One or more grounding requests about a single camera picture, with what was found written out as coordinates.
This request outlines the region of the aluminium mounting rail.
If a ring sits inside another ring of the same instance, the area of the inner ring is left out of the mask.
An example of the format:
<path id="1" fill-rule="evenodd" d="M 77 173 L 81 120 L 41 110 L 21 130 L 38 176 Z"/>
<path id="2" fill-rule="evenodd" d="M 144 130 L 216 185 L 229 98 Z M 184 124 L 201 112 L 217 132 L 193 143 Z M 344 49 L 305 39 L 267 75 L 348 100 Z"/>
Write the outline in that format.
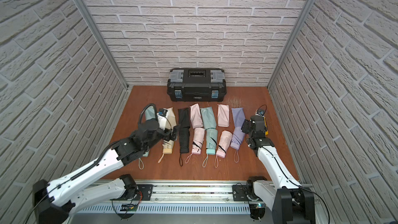
<path id="1" fill-rule="evenodd" d="M 263 201 L 233 200 L 232 186 L 237 183 L 239 182 L 140 181 L 139 184 L 154 185 L 149 201 L 107 200 L 75 214 L 114 213 L 122 219 L 134 214 L 251 214 L 254 218 L 262 218 L 268 210 Z"/>

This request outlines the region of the lavender umbrella sleeve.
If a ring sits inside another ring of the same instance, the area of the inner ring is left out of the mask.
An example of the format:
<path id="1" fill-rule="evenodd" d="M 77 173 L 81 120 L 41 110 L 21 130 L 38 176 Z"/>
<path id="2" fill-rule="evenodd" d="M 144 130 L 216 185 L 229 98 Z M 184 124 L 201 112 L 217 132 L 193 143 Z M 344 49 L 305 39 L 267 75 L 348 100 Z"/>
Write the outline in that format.
<path id="1" fill-rule="evenodd" d="M 244 114 L 244 108 L 243 107 L 232 108 L 232 115 L 233 115 L 234 126 L 236 128 L 241 128 L 246 119 Z"/>

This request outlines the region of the cream umbrella sleeve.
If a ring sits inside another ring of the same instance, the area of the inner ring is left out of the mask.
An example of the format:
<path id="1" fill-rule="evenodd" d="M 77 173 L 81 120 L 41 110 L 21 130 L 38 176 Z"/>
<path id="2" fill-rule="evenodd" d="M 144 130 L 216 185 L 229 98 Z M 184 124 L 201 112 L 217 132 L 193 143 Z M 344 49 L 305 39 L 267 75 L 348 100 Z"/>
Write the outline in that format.
<path id="1" fill-rule="evenodd" d="M 167 129 L 172 130 L 177 125 L 176 117 L 175 117 L 175 114 L 174 114 L 174 111 L 173 111 L 172 107 L 166 108 L 166 110 L 167 110 L 167 112 L 166 112 L 166 115 L 165 115 L 165 118 L 166 118 L 165 127 Z"/>

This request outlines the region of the black umbrella sleeve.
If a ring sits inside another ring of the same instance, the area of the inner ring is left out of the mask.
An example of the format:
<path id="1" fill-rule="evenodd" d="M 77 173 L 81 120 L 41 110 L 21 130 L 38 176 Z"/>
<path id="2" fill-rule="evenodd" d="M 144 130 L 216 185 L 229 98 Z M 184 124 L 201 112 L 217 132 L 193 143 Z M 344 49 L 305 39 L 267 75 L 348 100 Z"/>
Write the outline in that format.
<path id="1" fill-rule="evenodd" d="M 190 128 L 189 108 L 182 108 L 178 110 L 178 120 L 180 128 Z"/>

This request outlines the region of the black plastic toolbox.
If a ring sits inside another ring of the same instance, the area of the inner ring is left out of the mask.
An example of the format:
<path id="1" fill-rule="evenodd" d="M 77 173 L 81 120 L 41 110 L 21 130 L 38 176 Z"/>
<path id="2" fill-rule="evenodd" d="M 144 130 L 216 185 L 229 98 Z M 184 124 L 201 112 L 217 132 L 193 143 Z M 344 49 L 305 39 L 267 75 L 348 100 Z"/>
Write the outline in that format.
<path id="1" fill-rule="evenodd" d="M 225 72 L 220 68 L 173 68 L 167 94 L 173 102 L 222 102 L 227 94 Z"/>

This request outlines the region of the black sleeved umbrella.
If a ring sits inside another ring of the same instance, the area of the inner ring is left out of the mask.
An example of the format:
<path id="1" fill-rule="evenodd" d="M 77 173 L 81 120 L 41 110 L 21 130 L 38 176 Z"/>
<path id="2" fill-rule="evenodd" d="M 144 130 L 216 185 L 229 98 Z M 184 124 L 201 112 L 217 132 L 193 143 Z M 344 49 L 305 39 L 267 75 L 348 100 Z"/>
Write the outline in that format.
<path id="1" fill-rule="evenodd" d="M 180 157 L 179 165 L 183 166 L 182 154 L 189 152 L 190 131 L 189 127 L 181 127 L 179 129 Z"/>

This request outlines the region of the mint green sleeved umbrella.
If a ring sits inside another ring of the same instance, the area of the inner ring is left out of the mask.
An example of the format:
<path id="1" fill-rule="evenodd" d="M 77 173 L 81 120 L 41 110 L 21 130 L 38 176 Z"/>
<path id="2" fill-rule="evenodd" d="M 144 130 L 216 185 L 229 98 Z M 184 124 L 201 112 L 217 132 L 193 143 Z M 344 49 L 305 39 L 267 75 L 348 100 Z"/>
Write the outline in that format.
<path id="1" fill-rule="evenodd" d="M 206 158 L 204 159 L 204 161 L 202 163 L 202 167 L 203 168 L 205 168 L 207 166 L 209 155 L 215 155 L 216 154 L 217 137 L 218 137 L 218 131 L 217 131 L 216 128 L 208 128 L 208 129 L 206 129 L 206 136 L 205 136 Z"/>

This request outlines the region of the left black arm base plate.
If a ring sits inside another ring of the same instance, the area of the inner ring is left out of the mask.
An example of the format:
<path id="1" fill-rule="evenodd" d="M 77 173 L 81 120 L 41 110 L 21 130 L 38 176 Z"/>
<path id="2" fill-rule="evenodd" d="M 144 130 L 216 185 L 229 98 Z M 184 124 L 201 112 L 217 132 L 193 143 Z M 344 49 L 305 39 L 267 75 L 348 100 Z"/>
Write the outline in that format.
<path id="1" fill-rule="evenodd" d="M 153 187 L 154 185 L 152 184 L 138 184 L 136 186 L 129 187 L 122 195 L 122 198 L 132 201 L 149 201 Z"/>

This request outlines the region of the light pink sleeved umbrella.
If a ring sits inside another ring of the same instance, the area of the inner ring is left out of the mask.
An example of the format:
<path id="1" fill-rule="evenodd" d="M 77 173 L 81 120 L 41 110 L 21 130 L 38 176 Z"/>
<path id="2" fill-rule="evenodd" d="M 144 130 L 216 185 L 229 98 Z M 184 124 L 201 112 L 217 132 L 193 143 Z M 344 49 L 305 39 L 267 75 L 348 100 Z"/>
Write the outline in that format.
<path id="1" fill-rule="evenodd" d="M 225 158 L 228 148 L 230 147 L 233 134 L 230 131 L 223 131 L 221 133 L 220 141 L 216 149 L 216 158 L 214 166 L 217 168 L 219 166 L 219 158 Z"/>

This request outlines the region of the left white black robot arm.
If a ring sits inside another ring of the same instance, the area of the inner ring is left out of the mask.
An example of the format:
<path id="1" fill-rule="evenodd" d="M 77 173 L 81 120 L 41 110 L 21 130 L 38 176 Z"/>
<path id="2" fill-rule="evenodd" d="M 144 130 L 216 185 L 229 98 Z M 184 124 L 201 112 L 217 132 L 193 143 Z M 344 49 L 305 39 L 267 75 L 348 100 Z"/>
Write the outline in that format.
<path id="1" fill-rule="evenodd" d="M 173 141 L 179 127 L 138 129 L 130 137 L 109 144 L 98 158 L 52 181 L 41 179 L 32 190 L 33 209 L 38 224 L 62 224 L 76 212 L 107 200 L 141 200 L 137 184 L 130 175 L 99 186 L 91 184 L 141 158 L 161 139 Z"/>

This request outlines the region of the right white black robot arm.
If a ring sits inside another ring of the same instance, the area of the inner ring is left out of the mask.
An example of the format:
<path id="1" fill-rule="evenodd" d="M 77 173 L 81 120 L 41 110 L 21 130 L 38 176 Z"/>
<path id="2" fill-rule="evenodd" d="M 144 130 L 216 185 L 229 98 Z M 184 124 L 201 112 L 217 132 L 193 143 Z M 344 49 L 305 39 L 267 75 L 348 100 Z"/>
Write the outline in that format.
<path id="1" fill-rule="evenodd" d="M 251 116 L 244 121 L 241 130 L 248 135 L 249 148 L 265 166 L 272 181 L 260 177 L 249 179 L 249 196 L 264 202 L 275 224 L 314 224 L 314 193 L 302 187 L 280 159 L 274 143 L 266 137 L 264 116 Z"/>

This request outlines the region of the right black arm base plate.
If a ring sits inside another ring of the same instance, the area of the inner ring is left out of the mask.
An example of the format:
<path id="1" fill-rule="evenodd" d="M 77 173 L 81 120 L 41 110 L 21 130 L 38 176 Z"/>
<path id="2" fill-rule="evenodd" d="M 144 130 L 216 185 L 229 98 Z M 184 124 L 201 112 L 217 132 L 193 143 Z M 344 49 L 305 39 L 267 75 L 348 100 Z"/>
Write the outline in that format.
<path id="1" fill-rule="evenodd" d="M 232 186 L 233 200 L 239 202 L 261 202 L 262 200 L 255 195 L 252 185 L 237 183 Z"/>

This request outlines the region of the yellow utility knife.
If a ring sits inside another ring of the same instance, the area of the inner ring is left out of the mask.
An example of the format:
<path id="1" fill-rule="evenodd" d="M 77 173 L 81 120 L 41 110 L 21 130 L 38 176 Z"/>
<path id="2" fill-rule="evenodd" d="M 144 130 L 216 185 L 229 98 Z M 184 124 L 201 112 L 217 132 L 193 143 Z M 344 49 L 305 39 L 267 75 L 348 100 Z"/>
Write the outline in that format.
<path id="1" fill-rule="evenodd" d="M 266 118 L 263 117 L 263 119 L 264 119 L 264 135 L 268 136 L 268 127 L 267 127 Z"/>

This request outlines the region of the lavender sleeved umbrella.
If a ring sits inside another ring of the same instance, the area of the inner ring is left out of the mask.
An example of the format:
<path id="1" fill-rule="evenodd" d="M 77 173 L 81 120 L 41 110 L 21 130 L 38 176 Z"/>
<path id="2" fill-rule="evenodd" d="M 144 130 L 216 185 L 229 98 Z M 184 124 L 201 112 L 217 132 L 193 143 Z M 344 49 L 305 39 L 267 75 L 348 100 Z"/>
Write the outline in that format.
<path id="1" fill-rule="evenodd" d="M 233 136 L 232 136 L 232 141 L 230 144 L 230 147 L 235 149 L 235 155 L 234 155 L 234 162 L 238 163 L 239 162 L 239 154 L 238 151 L 240 149 L 241 144 L 243 143 L 243 140 L 245 138 L 245 133 L 242 132 L 241 127 L 235 127 Z"/>

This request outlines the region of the cream sleeved umbrella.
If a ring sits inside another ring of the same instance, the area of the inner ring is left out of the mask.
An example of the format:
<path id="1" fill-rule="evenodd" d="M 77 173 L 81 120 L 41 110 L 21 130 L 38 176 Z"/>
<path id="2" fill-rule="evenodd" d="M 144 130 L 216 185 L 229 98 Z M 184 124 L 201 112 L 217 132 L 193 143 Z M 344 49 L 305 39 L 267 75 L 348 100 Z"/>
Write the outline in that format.
<path id="1" fill-rule="evenodd" d="M 163 141 L 162 156 L 158 160 L 158 163 L 160 163 L 162 161 L 162 159 L 164 158 L 165 155 L 170 155 L 173 153 L 174 143 L 175 142 L 173 140 L 169 140 L 169 141 L 164 140 Z"/>

